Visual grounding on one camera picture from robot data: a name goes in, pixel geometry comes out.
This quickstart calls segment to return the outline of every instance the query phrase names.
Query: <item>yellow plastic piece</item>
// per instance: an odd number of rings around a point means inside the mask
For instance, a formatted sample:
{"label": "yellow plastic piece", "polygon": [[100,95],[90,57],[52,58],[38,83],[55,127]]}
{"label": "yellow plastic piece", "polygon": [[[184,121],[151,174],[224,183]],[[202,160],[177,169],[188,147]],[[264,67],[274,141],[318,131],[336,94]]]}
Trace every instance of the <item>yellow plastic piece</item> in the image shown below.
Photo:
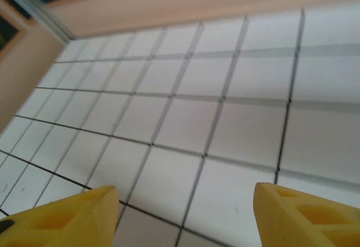
{"label": "yellow plastic piece", "polygon": [[2,219],[0,247],[110,247],[118,213],[115,187],[87,191]]}
{"label": "yellow plastic piece", "polygon": [[254,213],[263,247],[360,247],[360,209],[258,183]]}

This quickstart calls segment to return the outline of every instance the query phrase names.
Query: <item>white tile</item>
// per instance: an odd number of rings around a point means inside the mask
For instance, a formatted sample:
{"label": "white tile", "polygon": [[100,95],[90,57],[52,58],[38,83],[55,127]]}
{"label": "white tile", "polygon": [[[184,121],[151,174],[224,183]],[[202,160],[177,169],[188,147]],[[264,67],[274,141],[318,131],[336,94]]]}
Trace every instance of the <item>white tile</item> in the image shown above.
{"label": "white tile", "polygon": [[112,247],[173,247],[178,234],[176,226],[126,208]]}
{"label": "white tile", "polygon": [[51,174],[29,165],[2,204],[8,214],[15,214],[35,206]]}
{"label": "white tile", "polygon": [[201,158],[152,148],[129,203],[181,224]]}
{"label": "white tile", "polygon": [[294,100],[360,102],[360,57],[300,57]]}
{"label": "white tile", "polygon": [[85,184],[106,140],[106,136],[79,132],[56,173]]}
{"label": "white tile", "polygon": [[33,121],[15,148],[11,151],[11,154],[30,161],[51,128],[52,124]]}
{"label": "white tile", "polygon": [[166,31],[158,55],[189,52],[190,44],[195,36],[198,25],[171,27]]}
{"label": "white tile", "polygon": [[126,201],[140,169],[147,146],[112,138],[107,146],[88,186],[116,186],[119,199]]}
{"label": "white tile", "polygon": [[0,167],[0,204],[9,194],[16,181],[25,170],[27,163],[9,156]]}
{"label": "white tile", "polygon": [[55,122],[60,117],[73,93],[73,91],[55,90],[40,110],[36,119]]}
{"label": "white tile", "polygon": [[212,241],[204,239],[203,237],[196,236],[195,234],[187,232],[185,230],[183,230],[181,233],[181,237],[180,237],[178,246],[179,247],[189,247],[189,246],[221,247],[221,245],[213,243]]}
{"label": "white tile", "polygon": [[54,171],[65,156],[77,132],[75,129],[54,126],[31,162]]}
{"label": "white tile", "polygon": [[31,122],[29,119],[15,117],[0,137],[0,150],[11,152]]}
{"label": "white tile", "polygon": [[86,120],[83,129],[112,134],[127,95],[103,93]]}
{"label": "white tile", "polygon": [[138,92],[171,93],[183,60],[154,60],[147,70]]}
{"label": "white tile", "polygon": [[73,184],[63,178],[53,176],[36,206],[41,206],[69,196],[77,195],[82,191],[83,187]]}
{"label": "white tile", "polygon": [[96,59],[104,49],[104,46],[109,41],[110,37],[98,37],[90,39],[84,50],[80,53],[78,61]]}
{"label": "white tile", "polygon": [[305,10],[302,45],[360,43],[360,4]]}
{"label": "white tile", "polygon": [[85,80],[80,86],[80,89],[91,89],[99,91],[104,86],[106,78],[109,76],[111,69],[114,67],[115,62],[95,62],[90,73],[86,76]]}
{"label": "white tile", "polygon": [[195,52],[234,51],[241,26],[242,19],[206,23]]}
{"label": "white tile", "polygon": [[254,188],[273,180],[274,173],[207,160],[185,226],[232,246],[261,246]]}
{"label": "white tile", "polygon": [[193,59],[177,94],[220,96],[232,58]]}
{"label": "white tile", "polygon": [[115,135],[150,142],[167,100],[134,96]]}
{"label": "white tile", "polygon": [[157,39],[160,36],[161,29],[147,30],[138,32],[135,41],[130,46],[126,57],[132,56],[149,56]]}
{"label": "white tile", "polygon": [[128,33],[112,36],[99,59],[117,59],[120,56],[124,56],[124,52],[126,52],[124,51],[125,45],[129,41],[131,35],[131,33]]}
{"label": "white tile", "polygon": [[131,91],[146,61],[122,61],[109,81],[107,91]]}
{"label": "white tile", "polygon": [[300,10],[250,16],[242,49],[295,48],[299,23]]}
{"label": "white tile", "polygon": [[4,163],[4,161],[6,160],[7,154],[0,152],[0,167],[1,165]]}
{"label": "white tile", "polygon": [[79,54],[81,53],[82,49],[86,46],[88,40],[76,40],[71,41],[63,50],[61,55],[57,58],[57,62],[61,61],[73,61],[75,60]]}
{"label": "white tile", "polygon": [[284,172],[280,172],[278,184],[356,208],[360,207],[360,187],[320,182],[306,176],[290,176]]}
{"label": "white tile", "polygon": [[284,107],[225,103],[209,154],[248,163],[277,166]]}
{"label": "white tile", "polygon": [[67,89],[78,89],[85,76],[91,70],[92,65],[93,65],[92,62],[74,63],[57,87],[67,88]]}
{"label": "white tile", "polygon": [[281,168],[360,183],[360,114],[292,105]]}
{"label": "white tile", "polygon": [[228,96],[286,100],[292,69],[292,57],[240,57]]}
{"label": "white tile", "polygon": [[52,65],[43,80],[40,82],[39,87],[56,88],[70,66],[71,63],[55,63]]}
{"label": "white tile", "polygon": [[80,128],[87,118],[93,103],[96,101],[96,92],[77,91],[74,97],[62,112],[57,123]]}
{"label": "white tile", "polygon": [[217,102],[173,100],[156,144],[203,152]]}
{"label": "white tile", "polygon": [[20,116],[27,116],[28,118],[35,118],[41,108],[49,99],[53,90],[37,88],[33,94],[29,97],[21,110],[17,113]]}

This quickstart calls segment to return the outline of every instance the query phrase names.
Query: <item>tiled floor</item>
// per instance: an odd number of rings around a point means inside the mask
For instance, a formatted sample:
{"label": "tiled floor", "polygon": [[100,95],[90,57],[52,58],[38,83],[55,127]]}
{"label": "tiled floor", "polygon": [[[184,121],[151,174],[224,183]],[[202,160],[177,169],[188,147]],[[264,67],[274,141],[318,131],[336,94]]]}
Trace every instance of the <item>tiled floor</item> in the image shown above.
{"label": "tiled floor", "polygon": [[114,246],[261,246],[257,182],[360,206],[360,4],[71,42],[0,137],[13,214],[118,188]]}

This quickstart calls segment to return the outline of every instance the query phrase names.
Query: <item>yellow object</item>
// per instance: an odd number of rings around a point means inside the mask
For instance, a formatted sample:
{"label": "yellow object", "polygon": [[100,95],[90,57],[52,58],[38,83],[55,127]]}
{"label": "yellow object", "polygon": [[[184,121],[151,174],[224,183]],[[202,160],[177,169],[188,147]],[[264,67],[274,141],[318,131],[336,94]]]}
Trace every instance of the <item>yellow object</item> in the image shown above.
{"label": "yellow object", "polygon": [[2,219],[0,247],[110,247],[118,212],[115,187],[87,191]]}
{"label": "yellow object", "polygon": [[254,213],[263,247],[360,247],[360,209],[258,183]]}

